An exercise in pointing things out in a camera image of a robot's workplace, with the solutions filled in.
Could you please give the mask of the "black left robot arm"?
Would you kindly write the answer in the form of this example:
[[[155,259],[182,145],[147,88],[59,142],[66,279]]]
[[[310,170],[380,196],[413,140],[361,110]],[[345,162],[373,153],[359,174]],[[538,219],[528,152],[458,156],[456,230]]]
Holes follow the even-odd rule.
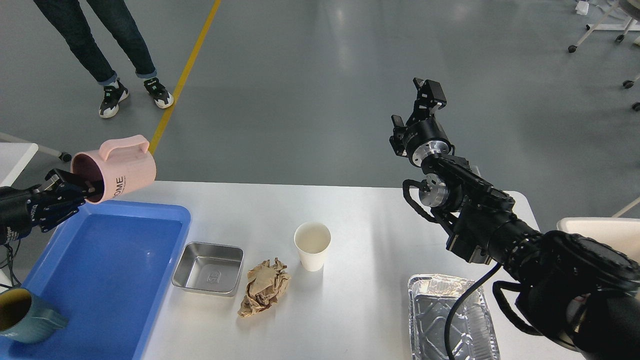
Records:
[[[32,228],[42,233],[78,213],[89,198],[102,198],[103,180],[89,180],[78,174],[52,169],[45,182],[26,189],[3,186],[0,189],[1,244],[25,239]]]

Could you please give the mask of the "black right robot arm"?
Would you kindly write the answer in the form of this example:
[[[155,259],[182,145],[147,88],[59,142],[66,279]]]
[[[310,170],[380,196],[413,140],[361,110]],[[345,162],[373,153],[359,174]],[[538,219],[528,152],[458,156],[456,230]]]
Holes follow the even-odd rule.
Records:
[[[414,78],[407,121],[391,116],[390,145],[425,178],[402,183],[404,200],[448,235],[446,249],[469,264],[496,262],[470,287],[499,269],[493,294],[521,332],[546,337],[587,360],[639,356],[639,264],[622,251],[581,234],[541,233],[514,213],[515,199],[473,173],[435,118],[446,96],[434,80]]]

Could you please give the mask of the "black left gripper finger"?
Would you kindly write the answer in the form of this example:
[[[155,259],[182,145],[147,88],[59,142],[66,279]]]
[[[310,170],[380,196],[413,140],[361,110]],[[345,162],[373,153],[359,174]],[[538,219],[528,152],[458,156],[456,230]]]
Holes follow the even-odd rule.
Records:
[[[44,191],[73,198],[102,198],[103,180],[87,180],[78,174],[55,168],[45,176]]]
[[[85,203],[86,198],[75,198],[57,203],[52,202],[39,205],[39,229],[42,233],[47,233],[53,230],[61,223],[64,223],[64,221],[77,214],[80,207],[82,207]]]

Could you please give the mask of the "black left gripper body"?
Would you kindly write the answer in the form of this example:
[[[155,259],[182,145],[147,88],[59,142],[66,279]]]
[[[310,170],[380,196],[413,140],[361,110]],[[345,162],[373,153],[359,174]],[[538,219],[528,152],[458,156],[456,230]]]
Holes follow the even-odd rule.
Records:
[[[34,227],[39,227],[38,207],[45,203],[47,191],[41,186],[0,189],[0,225],[2,246],[24,239]]]

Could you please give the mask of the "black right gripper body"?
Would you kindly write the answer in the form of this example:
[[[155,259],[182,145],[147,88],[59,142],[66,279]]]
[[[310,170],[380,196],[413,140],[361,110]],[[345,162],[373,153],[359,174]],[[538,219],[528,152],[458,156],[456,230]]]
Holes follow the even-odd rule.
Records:
[[[454,146],[435,116],[412,116],[403,136],[406,157],[415,167],[421,167],[426,157],[450,154]]]

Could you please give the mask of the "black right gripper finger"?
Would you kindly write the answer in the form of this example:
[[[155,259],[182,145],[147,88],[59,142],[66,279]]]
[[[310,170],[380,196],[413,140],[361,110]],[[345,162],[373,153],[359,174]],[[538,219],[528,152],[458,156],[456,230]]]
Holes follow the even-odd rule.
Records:
[[[417,91],[412,111],[413,120],[422,121],[433,117],[447,105],[447,98],[439,82],[414,77],[413,84]]]
[[[406,145],[403,143],[407,126],[399,115],[392,114],[390,118],[391,123],[393,124],[392,134],[389,138],[391,148],[396,156],[407,158]]]

